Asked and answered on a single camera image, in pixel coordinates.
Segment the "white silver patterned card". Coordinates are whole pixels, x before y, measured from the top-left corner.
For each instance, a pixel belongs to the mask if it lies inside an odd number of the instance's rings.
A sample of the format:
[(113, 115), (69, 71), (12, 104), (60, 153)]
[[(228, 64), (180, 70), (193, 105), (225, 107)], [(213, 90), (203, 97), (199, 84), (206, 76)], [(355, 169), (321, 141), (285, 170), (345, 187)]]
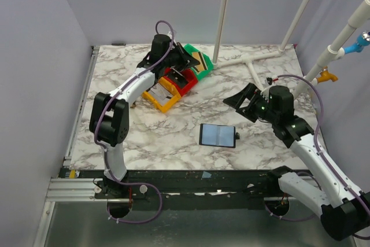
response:
[(161, 105), (164, 106), (167, 104), (173, 95), (170, 91), (168, 91), (165, 87), (163, 87), (161, 84), (157, 83), (155, 84), (148, 93)]

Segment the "black leather card holder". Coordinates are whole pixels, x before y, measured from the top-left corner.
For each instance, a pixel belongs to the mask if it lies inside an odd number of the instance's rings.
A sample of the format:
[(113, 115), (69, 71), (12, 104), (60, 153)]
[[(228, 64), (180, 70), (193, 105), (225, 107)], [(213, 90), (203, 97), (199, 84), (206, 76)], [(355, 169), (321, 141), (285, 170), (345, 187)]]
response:
[(236, 148), (240, 139), (235, 126), (202, 123), (199, 128), (199, 144), (222, 148)]

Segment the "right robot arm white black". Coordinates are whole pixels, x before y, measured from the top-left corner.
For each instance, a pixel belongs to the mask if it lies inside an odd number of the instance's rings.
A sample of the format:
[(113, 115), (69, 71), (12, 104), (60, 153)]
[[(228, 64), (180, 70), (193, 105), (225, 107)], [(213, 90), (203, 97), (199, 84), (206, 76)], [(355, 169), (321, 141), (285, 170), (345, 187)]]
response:
[(255, 84), (223, 101), (236, 113), (271, 124), (273, 133), (308, 167), (316, 188), (287, 167), (279, 167), (266, 181), (267, 192), (296, 198), (317, 217), (327, 234), (341, 241), (369, 227), (369, 193), (354, 184), (319, 144), (312, 127), (294, 112), (294, 97), (286, 86), (272, 86), (264, 96)]

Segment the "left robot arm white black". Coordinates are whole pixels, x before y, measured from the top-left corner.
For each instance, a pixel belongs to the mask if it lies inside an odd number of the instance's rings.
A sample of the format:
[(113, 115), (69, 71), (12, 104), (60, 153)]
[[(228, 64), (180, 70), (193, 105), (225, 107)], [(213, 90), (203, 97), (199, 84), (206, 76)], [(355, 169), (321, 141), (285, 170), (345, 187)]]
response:
[(94, 142), (103, 148), (104, 175), (111, 180), (108, 190), (114, 197), (124, 197), (128, 191), (128, 183), (123, 180), (127, 173), (123, 141), (130, 128), (130, 106), (165, 75), (166, 69), (181, 72), (199, 64), (180, 43), (168, 35), (157, 34), (133, 74), (113, 91), (95, 96), (89, 130), (94, 134)]

